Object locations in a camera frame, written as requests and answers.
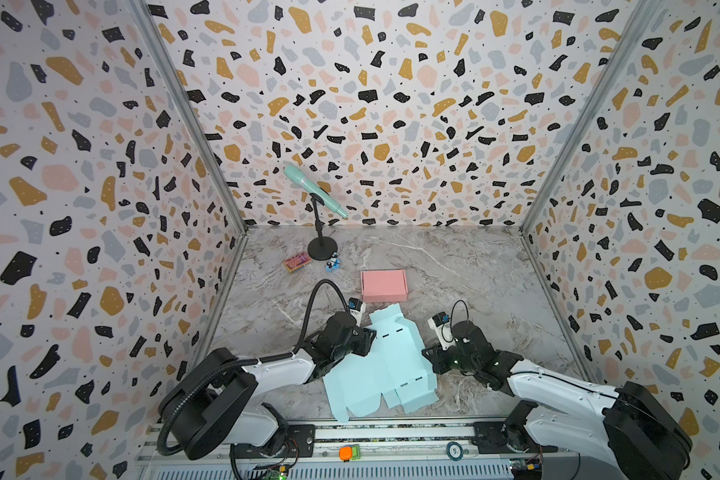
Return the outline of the pink paper box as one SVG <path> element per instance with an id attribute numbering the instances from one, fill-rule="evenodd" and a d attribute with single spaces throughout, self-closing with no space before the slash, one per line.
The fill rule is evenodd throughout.
<path id="1" fill-rule="evenodd" d="M 362 271 L 361 288 L 365 303 L 399 303 L 408 300 L 409 289 L 404 270 Z"/>

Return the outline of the mint paper box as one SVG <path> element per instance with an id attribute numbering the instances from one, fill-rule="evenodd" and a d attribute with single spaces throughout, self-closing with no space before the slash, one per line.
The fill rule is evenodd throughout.
<path id="1" fill-rule="evenodd" d="M 370 314 L 376 332 L 366 356 L 350 354 L 323 377 L 332 415 L 340 423 L 376 412 L 382 403 L 413 413 L 438 400 L 437 378 L 422 355 L 415 322 L 398 304 Z"/>

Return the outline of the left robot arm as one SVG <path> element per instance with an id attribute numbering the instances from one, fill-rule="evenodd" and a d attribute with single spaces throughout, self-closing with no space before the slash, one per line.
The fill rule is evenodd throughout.
<path id="1" fill-rule="evenodd" d="M 289 424 L 263 397 L 319 380 L 347 357 L 367 356 L 376 336 L 342 310 L 286 353 L 239 358 L 226 348 L 213 350 L 160 403 L 157 452 L 197 460 L 228 442 L 278 455 Z"/>

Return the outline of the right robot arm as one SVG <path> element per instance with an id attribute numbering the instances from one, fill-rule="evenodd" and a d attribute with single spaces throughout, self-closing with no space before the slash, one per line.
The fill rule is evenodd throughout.
<path id="1" fill-rule="evenodd" d="M 450 371 L 518 399 L 501 435 L 517 452 L 556 447 L 618 468 L 628 479 L 678 479 L 690 465 L 690 437 L 644 386 L 600 385 L 552 372 L 499 350 L 469 320 L 440 312 L 428 321 L 436 344 L 423 349 L 435 374 Z"/>

